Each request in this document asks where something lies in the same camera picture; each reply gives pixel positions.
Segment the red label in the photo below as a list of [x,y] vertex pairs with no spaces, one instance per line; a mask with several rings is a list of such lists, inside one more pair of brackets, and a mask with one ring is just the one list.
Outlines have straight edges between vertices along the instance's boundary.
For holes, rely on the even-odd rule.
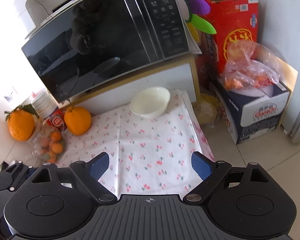
[[47,118],[47,124],[58,128],[60,131],[66,129],[64,116],[61,110],[57,107],[55,111]]
[[275,104],[267,104],[263,107],[260,107],[253,115],[253,120],[263,119],[272,116],[277,111],[277,106]]

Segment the blue gripper pad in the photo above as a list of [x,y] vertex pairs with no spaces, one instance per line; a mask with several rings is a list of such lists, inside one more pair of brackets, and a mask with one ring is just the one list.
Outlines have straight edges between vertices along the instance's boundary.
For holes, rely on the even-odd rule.
[[191,156],[191,165],[194,171],[202,180],[209,177],[216,168],[216,164],[199,152],[194,152]]
[[109,155],[105,152],[102,152],[90,160],[88,164],[90,164],[89,174],[98,180],[109,168]]

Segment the tile floor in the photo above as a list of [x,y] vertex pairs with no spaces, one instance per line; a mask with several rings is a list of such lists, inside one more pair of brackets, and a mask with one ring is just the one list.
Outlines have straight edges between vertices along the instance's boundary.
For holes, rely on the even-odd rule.
[[297,206],[297,218],[290,231],[294,240],[300,239],[300,143],[293,144],[283,128],[236,146],[222,121],[215,128],[203,128],[216,160],[244,167],[258,162],[288,193]]

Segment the white bowl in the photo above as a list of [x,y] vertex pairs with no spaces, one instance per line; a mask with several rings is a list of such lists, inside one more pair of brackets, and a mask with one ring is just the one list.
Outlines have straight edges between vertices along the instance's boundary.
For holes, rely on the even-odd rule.
[[170,101],[170,92],[163,87],[152,87],[136,94],[130,103],[131,111],[144,118],[162,115]]

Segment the large orange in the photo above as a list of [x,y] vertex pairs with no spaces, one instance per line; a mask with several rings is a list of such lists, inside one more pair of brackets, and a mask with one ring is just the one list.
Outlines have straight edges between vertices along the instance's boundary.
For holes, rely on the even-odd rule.
[[65,123],[71,133],[79,136],[89,130],[91,115],[81,106],[72,106],[65,113]]
[[7,112],[8,129],[17,141],[26,141],[34,131],[34,119],[31,113],[16,108],[12,113]]

